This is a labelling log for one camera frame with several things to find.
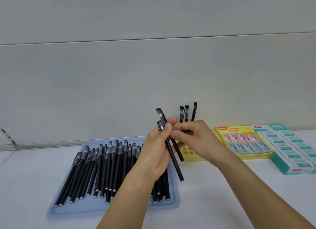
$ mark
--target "hand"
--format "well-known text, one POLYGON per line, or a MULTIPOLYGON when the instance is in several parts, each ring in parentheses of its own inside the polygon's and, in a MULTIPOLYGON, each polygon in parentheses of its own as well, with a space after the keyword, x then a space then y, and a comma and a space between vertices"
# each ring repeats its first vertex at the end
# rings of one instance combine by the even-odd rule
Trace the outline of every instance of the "hand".
POLYGON ((202 120, 180 123, 173 127, 170 136, 188 145, 214 166, 218 166, 219 162, 225 161, 232 154, 202 120))
POLYGON ((156 125, 147 135, 142 151, 135 164, 136 167, 145 168, 154 177, 155 181, 164 173, 170 161, 170 154, 165 141, 172 132, 172 126, 178 122, 178 118, 171 117, 167 121, 168 123, 166 123, 162 132, 159 132, 156 125))

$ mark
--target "person's left hand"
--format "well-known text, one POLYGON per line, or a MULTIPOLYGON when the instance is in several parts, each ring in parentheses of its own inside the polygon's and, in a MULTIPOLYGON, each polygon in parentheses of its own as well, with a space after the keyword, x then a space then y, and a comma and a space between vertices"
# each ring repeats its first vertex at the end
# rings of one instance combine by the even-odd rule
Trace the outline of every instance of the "person's left hand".
POLYGON ((137 167, 143 167, 145 170, 148 170, 155 181, 164 173, 170 161, 170 154, 165 145, 165 141, 172 132, 172 126, 178 122, 178 118, 171 117, 168 118, 167 121, 168 123, 166 123, 161 133, 156 125, 147 135, 142 151, 135 164, 137 167))

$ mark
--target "person's left arm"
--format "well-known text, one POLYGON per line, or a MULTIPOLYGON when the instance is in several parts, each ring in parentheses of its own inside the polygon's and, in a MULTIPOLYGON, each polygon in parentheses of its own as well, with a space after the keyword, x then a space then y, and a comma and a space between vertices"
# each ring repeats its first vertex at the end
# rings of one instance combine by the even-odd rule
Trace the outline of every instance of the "person's left arm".
POLYGON ((120 189, 96 229, 140 229, 154 183, 164 173, 170 161, 165 140, 176 124, 169 118, 161 133, 156 126, 144 142, 139 158, 124 179, 120 189))

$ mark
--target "white table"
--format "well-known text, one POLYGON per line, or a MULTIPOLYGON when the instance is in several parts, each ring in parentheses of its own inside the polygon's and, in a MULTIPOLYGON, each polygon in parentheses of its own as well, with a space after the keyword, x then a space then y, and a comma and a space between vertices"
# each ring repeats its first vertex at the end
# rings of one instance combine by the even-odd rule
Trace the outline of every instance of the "white table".
MULTIPOLYGON (((313 140, 316 130, 297 131, 296 134, 316 147, 316 140, 313 140)), ((17 151, 0 166, 1 229, 94 229, 97 226, 101 216, 63 220, 45 217, 79 149, 77 146, 17 151)), ((0 152, 0 161, 11 153, 0 152)), ((316 174, 283 175, 269 159, 246 163, 316 225, 316 174)), ((252 228, 217 168, 207 162, 181 163, 180 167, 184 175, 184 182, 178 182, 180 206, 147 213, 143 228, 252 228)))

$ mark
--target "gray wall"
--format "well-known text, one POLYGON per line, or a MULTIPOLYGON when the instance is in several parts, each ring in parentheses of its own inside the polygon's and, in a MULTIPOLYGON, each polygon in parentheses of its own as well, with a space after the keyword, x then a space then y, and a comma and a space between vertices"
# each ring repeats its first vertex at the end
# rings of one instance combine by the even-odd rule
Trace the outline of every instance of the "gray wall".
POLYGON ((315 128, 315 1, 0 0, 0 126, 19 144, 140 136, 197 101, 212 128, 315 128))

